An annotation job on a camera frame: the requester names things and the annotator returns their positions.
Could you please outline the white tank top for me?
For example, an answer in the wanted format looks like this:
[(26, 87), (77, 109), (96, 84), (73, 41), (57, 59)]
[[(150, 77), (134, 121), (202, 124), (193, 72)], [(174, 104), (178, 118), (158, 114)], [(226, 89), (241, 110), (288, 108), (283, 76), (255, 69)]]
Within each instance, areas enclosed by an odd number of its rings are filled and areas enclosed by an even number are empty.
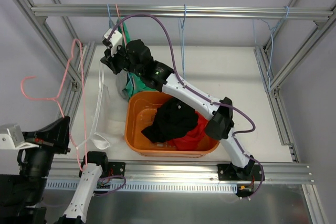
[(95, 115), (93, 117), (92, 127), (89, 136), (85, 137), (85, 140), (78, 145), (78, 148), (87, 144), (88, 141), (91, 141), (94, 146), (99, 150), (106, 150), (111, 146), (112, 137), (108, 133), (108, 128), (110, 123), (112, 122), (112, 120), (110, 119), (110, 116), (112, 114), (112, 101), (109, 93), (109, 88), (104, 81), (104, 66), (102, 63), (99, 63), (99, 91)]

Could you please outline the black tank top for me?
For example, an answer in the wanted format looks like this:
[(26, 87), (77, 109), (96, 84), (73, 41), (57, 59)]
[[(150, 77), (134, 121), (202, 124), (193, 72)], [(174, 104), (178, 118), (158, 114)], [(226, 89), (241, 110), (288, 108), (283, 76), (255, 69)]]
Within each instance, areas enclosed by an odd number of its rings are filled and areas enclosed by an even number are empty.
[(194, 108), (177, 98), (171, 98), (157, 109), (152, 125), (141, 133), (152, 143), (164, 143), (184, 137), (198, 126), (198, 119)]

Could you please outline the red tank top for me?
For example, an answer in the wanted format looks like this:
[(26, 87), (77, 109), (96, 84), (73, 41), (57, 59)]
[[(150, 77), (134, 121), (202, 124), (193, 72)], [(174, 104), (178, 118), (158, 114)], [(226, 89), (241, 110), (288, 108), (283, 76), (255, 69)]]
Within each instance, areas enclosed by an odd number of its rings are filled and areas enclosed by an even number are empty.
[(169, 146), (175, 147), (178, 151), (195, 151), (197, 149), (198, 144), (205, 136), (204, 129), (208, 120), (205, 119), (199, 112), (196, 112), (196, 114), (198, 115), (196, 128), (187, 132), (184, 137), (168, 141)]

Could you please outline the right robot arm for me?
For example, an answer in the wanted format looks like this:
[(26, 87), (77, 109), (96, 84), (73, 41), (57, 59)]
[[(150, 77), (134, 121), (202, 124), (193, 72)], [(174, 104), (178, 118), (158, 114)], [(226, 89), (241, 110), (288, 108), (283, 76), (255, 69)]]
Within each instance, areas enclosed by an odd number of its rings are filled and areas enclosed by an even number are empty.
[(177, 72), (176, 66), (154, 60), (149, 47), (140, 39), (123, 45), (122, 42), (103, 40), (106, 46), (101, 63), (114, 74), (122, 70), (138, 76), (147, 86), (156, 91), (171, 95), (199, 112), (208, 123), (205, 134), (219, 141), (230, 156), (228, 172), (239, 180), (249, 179), (257, 160), (244, 150), (236, 138), (237, 134), (251, 133), (256, 129), (251, 118), (250, 130), (234, 131), (233, 113), (247, 115), (233, 106), (232, 100), (215, 98), (188, 83)]

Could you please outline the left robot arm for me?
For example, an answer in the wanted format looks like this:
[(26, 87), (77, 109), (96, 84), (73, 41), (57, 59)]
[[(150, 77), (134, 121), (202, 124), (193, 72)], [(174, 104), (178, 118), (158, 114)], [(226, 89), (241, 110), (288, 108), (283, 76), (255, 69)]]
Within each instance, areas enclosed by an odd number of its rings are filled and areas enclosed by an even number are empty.
[(47, 223), (46, 189), (70, 189), (74, 195), (57, 223), (86, 223), (98, 180), (109, 171), (105, 152), (89, 151), (79, 162), (79, 180), (51, 177), (54, 156), (70, 152), (70, 117), (30, 132), (18, 124), (1, 126), (1, 149), (17, 150), (17, 175), (1, 175), (1, 223)]

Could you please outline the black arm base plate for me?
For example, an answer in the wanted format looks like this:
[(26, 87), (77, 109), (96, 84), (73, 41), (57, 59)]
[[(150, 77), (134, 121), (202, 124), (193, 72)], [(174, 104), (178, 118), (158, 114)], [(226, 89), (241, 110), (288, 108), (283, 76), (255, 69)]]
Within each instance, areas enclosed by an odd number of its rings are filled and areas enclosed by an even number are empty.
[(217, 164), (217, 174), (220, 181), (264, 181), (259, 165), (240, 168), (229, 164)]

